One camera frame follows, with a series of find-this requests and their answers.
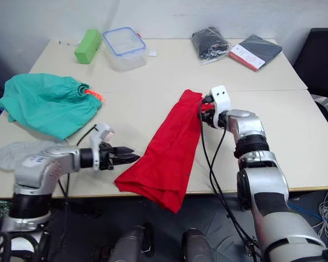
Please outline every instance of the red cloth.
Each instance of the red cloth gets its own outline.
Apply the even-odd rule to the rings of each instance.
[[[201,93],[186,90],[160,126],[144,156],[114,182],[177,213],[182,205],[200,137]]]

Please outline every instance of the table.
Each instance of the table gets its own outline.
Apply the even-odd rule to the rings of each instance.
[[[31,73],[72,75],[89,83],[93,90],[101,92],[106,99],[97,115],[82,130],[68,138],[70,145],[75,145],[95,123],[107,122],[115,130],[111,141],[113,146],[128,146],[143,154],[183,90],[190,88],[207,93],[213,86],[223,84],[229,92],[233,108],[253,111],[262,120],[271,151],[276,154],[290,190],[328,188],[328,124],[283,54],[257,73],[229,58],[204,66],[200,66],[197,59],[192,59],[185,62],[187,68],[182,70],[181,60],[189,59],[187,53],[194,55],[193,47],[188,48],[188,40],[146,40],[146,43],[158,51],[158,56],[149,57],[145,67],[128,72],[110,69],[104,57],[104,47],[101,47],[90,65],[76,63],[73,54],[75,47],[54,42],[46,47]],[[177,57],[175,60],[180,46],[182,58]],[[165,77],[162,76],[162,69],[165,68],[162,63],[168,66]],[[219,75],[219,68],[222,72],[230,70],[230,73]],[[191,78],[188,77],[190,70],[194,72]],[[158,88],[162,92],[159,97],[155,97],[159,93]],[[208,153],[212,156],[222,133],[207,126],[204,128]],[[0,147],[14,141],[48,138],[19,123],[9,123],[5,112],[0,116]],[[88,139],[81,146],[89,147]],[[226,192],[236,191],[238,166],[233,156],[234,148],[233,137],[227,134],[215,162],[216,176]],[[127,168],[117,166],[113,171],[100,171],[98,174],[87,169],[71,174],[70,196],[132,195],[119,192],[113,184],[114,179]],[[0,170],[0,198],[11,197],[13,183],[13,172]],[[199,144],[188,193],[211,192],[208,167]],[[54,196],[61,195],[56,187]]]

